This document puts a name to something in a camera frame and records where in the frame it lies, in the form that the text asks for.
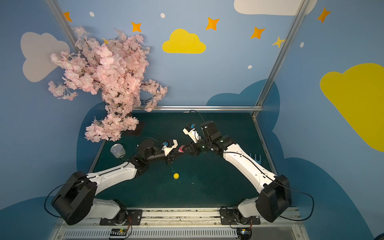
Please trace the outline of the magenta paint jar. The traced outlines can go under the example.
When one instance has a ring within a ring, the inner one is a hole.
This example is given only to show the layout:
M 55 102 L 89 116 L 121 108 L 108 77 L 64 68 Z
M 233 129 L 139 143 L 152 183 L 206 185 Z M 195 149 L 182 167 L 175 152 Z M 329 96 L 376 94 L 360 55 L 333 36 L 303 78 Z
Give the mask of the magenta paint jar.
M 185 152 L 185 147 L 186 147 L 185 145 L 180 146 L 179 149 L 178 149 L 178 152 L 179 153 L 184 153 Z

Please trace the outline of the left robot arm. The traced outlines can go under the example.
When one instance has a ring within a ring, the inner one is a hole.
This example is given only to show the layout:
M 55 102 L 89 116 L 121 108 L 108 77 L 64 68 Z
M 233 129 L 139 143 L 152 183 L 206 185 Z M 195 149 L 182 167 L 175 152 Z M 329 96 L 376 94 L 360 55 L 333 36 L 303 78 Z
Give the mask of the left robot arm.
M 138 145 L 137 154 L 116 167 L 90 174 L 79 171 L 70 176 L 53 198 L 51 205 L 68 225 L 75 225 L 84 219 L 120 219 L 125 206 L 117 200 L 101 200 L 96 196 L 121 182 L 142 175 L 150 163 L 166 161 L 167 164 L 183 154 L 184 146 L 177 140 L 164 142 L 158 147 L 153 139 Z

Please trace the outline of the yellow jar lid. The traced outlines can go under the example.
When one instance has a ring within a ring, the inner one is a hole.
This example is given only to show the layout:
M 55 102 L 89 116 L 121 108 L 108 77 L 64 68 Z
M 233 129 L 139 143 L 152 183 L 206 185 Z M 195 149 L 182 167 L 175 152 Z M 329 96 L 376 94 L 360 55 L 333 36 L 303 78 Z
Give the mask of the yellow jar lid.
M 175 174 L 173 175 L 173 177 L 174 177 L 175 180 L 177 180 L 177 179 L 180 177 L 180 175 L 179 175 L 178 173 L 175 173 Z

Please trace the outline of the silver metal can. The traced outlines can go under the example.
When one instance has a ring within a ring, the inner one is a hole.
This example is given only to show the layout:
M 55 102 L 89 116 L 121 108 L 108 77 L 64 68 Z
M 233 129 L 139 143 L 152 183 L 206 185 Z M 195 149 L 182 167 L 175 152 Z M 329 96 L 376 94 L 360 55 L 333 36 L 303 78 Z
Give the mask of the silver metal can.
M 115 158 L 117 159 L 120 159 L 121 157 L 125 156 L 126 155 L 126 150 L 125 148 L 123 147 L 122 144 L 114 144 L 111 149 L 110 149 L 110 152 L 114 155 Z

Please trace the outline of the left electronics board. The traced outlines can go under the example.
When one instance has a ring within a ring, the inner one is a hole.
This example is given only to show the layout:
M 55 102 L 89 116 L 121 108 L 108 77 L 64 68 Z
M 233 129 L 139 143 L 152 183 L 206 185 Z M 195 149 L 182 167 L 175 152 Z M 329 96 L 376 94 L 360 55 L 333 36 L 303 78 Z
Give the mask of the left electronics board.
M 128 237 L 129 231 L 127 228 L 111 229 L 109 240 L 125 240 Z

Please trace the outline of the electronics board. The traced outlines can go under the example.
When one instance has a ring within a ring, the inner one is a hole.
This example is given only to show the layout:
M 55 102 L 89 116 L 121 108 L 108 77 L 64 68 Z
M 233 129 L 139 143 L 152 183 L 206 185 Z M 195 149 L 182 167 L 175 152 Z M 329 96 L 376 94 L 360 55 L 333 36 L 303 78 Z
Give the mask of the electronics board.
M 111 229 L 109 240 L 125 240 L 128 237 L 129 231 L 127 228 Z
M 237 240 L 250 240 L 252 238 L 252 229 L 237 228 Z

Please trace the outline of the right electronics board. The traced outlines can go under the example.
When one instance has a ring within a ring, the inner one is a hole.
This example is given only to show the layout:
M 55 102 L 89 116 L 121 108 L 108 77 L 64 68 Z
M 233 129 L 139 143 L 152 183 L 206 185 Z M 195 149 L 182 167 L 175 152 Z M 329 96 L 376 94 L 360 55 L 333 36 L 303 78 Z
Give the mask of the right electronics board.
M 237 240 L 250 240 L 252 238 L 252 229 L 237 228 Z

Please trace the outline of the pink cherry blossom tree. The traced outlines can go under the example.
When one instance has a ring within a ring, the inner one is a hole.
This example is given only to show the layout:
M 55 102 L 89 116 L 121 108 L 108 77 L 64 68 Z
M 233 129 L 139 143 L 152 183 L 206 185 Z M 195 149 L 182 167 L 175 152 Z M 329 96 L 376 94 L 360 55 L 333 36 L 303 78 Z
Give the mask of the pink cherry blossom tree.
M 132 116 L 134 108 L 144 106 L 151 112 L 168 88 L 154 80 L 145 80 L 149 65 L 149 47 L 144 37 L 128 37 L 117 31 L 115 39 L 99 43 L 83 27 L 75 27 L 78 53 L 51 54 L 51 61 L 64 69 L 63 82 L 49 82 L 49 91 L 58 99 L 74 100 L 78 90 L 101 95 L 107 111 L 103 120 L 93 120 L 86 127 L 85 138 L 93 143 L 118 141 L 122 132 L 134 131 L 139 120 Z

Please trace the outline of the horizontal aluminium frame bar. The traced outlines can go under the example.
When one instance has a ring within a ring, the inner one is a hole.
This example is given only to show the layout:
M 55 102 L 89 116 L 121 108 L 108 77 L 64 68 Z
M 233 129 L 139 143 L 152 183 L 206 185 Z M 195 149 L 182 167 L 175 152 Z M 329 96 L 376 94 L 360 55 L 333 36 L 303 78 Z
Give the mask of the horizontal aluminium frame bar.
M 188 112 L 261 112 L 262 106 L 156 106 L 153 111 Z

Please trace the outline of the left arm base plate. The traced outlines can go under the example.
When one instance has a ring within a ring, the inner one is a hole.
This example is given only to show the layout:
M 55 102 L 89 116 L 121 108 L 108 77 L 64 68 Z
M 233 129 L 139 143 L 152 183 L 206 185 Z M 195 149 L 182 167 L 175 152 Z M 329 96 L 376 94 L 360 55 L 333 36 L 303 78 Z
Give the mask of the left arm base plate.
M 122 209 L 112 219 L 102 218 L 100 220 L 100 226 L 139 226 L 143 210 L 140 209 Z

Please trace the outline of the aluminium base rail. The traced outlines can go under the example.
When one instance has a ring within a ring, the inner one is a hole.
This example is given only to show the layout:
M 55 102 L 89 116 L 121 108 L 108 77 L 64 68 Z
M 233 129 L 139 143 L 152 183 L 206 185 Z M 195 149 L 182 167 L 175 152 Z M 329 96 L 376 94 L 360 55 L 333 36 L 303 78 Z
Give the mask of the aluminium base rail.
M 69 226 L 59 220 L 51 240 L 108 240 L 111 229 L 127 228 L 125 240 L 237 240 L 237 228 L 252 229 L 251 240 L 307 240 L 296 208 L 288 208 L 273 223 L 260 215 L 260 225 L 222 225 L 220 208 L 138 208 L 143 210 L 139 226 L 100 226 L 101 219 L 86 219 Z

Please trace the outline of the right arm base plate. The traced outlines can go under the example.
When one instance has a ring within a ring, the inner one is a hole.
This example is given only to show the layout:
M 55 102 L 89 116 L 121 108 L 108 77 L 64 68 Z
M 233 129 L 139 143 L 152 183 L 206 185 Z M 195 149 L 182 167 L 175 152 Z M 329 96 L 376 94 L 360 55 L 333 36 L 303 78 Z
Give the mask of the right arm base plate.
M 220 208 L 220 220 L 222 225 L 260 225 L 261 220 L 259 216 L 242 217 L 240 212 L 234 209 Z

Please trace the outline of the right aluminium frame post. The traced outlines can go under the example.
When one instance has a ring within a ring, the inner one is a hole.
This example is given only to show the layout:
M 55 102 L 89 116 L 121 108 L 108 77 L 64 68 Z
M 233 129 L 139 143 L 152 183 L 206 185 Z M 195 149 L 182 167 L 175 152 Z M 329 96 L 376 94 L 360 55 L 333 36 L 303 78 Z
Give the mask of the right aluminium frame post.
M 287 32 L 287 35 L 286 35 L 286 39 L 285 41 L 282 43 L 283 45 L 280 47 L 280 50 L 279 50 L 279 53 L 278 53 L 278 56 L 276 58 L 276 61 L 273 65 L 273 68 L 267 78 L 267 81 L 266 83 L 264 84 L 263 88 L 262 88 L 262 91 L 258 97 L 258 100 L 257 100 L 257 103 L 256 103 L 256 107 L 260 107 L 261 110 L 258 110 L 258 111 L 253 111 L 252 112 L 252 118 L 254 120 L 256 120 L 256 117 L 258 115 L 259 112 L 261 112 L 263 110 L 263 104 L 272 88 L 272 85 L 276 79 L 276 77 L 278 76 L 278 73 L 279 73 L 279 70 L 280 68 L 282 67 L 283 65 L 283 62 L 289 52 L 289 49 L 304 21 L 304 18 L 306 16 L 306 11 L 307 9 L 309 8 L 309 5 L 310 5 L 310 0 L 304 0 L 301 2 L 301 4 L 299 5 L 299 8 L 298 8 L 298 11 L 293 19 L 293 22 Z

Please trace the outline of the aluminium frame post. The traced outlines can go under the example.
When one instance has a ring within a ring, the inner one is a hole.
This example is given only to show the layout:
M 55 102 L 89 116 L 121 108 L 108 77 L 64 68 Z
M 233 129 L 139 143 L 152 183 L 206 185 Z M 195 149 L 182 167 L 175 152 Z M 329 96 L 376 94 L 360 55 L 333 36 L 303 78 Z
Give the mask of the aluminium frame post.
M 60 7 L 59 2 L 57 0 L 45 0 L 45 3 L 47 4 L 48 8 L 50 9 L 51 13 L 53 14 L 54 18 L 56 19 L 63 33 L 67 37 L 69 43 L 71 44 L 73 49 L 77 52 L 78 48 L 75 46 L 75 43 L 77 41 L 76 35 L 72 30 L 71 25 L 69 24 L 69 21 L 65 17 L 65 14 L 62 8 Z
M 279 73 L 279 70 L 280 68 L 282 67 L 283 65 L 283 62 L 289 52 L 289 49 L 304 21 L 304 18 L 306 16 L 306 11 L 307 9 L 309 8 L 309 5 L 310 5 L 310 0 L 304 0 L 301 2 L 301 4 L 299 5 L 299 8 L 298 8 L 298 11 L 293 19 L 293 22 L 287 32 L 287 35 L 286 35 L 286 39 L 285 41 L 282 43 L 283 45 L 280 47 L 280 50 L 279 50 L 279 53 L 278 53 L 278 56 L 276 58 L 276 61 L 273 65 L 273 68 L 267 78 L 267 81 L 266 83 L 264 84 L 263 88 L 262 88 L 262 91 L 258 97 L 258 100 L 257 100 L 257 103 L 256 103 L 256 107 L 260 107 L 261 110 L 258 110 L 258 111 L 253 111 L 252 112 L 252 118 L 254 120 L 256 120 L 256 117 L 258 115 L 259 112 L 261 112 L 263 110 L 263 104 L 272 88 L 272 85 L 276 79 L 276 77 L 278 76 L 278 73 Z

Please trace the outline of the left aluminium frame post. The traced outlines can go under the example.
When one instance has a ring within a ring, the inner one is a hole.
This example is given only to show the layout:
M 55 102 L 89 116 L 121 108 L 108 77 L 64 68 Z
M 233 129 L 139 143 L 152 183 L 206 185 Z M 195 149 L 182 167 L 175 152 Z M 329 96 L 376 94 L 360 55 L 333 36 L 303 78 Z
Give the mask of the left aluminium frame post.
M 67 37 L 69 43 L 71 44 L 73 49 L 77 52 L 78 48 L 75 46 L 75 43 L 77 41 L 76 35 L 72 30 L 71 25 L 69 24 L 69 21 L 65 17 L 65 14 L 62 8 L 60 7 L 59 2 L 57 0 L 45 0 L 45 3 L 47 4 L 48 8 L 50 9 L 51 13 L 53 14 L 54 18 L 56 19 L 63 33 Z

